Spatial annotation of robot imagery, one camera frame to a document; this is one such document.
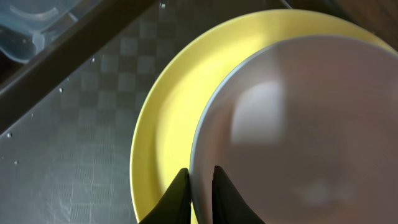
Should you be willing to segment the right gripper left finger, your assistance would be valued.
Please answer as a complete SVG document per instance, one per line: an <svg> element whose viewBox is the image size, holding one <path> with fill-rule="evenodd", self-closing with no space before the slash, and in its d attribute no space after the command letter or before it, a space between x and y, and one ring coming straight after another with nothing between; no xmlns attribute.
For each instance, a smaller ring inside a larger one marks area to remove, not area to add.
<svg viewBox="0 0 398 224"><path fill-rule="evenodd" d="M191 224L189 177L188 169L181 169L157 205L139 224Z"/></svg>

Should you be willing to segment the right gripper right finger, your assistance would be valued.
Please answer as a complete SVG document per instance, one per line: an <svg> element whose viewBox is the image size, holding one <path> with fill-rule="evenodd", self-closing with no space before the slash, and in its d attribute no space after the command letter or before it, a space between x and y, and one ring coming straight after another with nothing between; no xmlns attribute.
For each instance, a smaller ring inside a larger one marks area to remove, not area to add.
<svg viewBox="0 0 398 224"><path fill-rule="evenodd" d="M265 224L246 204L221 166L212 180L213 224Z"/></svg>

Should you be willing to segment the yellow plate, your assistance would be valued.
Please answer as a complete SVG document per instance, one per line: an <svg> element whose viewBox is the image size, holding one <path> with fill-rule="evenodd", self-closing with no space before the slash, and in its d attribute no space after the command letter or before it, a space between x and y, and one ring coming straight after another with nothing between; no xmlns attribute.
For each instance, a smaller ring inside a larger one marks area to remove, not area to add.
<svg viewBox="0 0 398 224"><path fill-rule="evenodd" d="M216 26L171 60L142 106L132 139L130 186L137 221L157 205L179 170L189 166L200 116L227 74L264 47L316 34L344 35L391 49L378 36L343 19L315 11L273 9Z"/></svg>

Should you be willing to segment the pink bowl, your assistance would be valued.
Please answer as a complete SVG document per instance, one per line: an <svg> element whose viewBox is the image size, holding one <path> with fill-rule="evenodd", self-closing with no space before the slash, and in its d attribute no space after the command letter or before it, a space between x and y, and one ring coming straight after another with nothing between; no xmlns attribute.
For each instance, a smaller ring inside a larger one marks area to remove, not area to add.
<svg viewBox="0 0 398 224"><path fill-rule="evenodd" d="M397 54L310 35L254 53L202 112L193 206L211 223L220 166L265 223L397 222Z"/></svg>

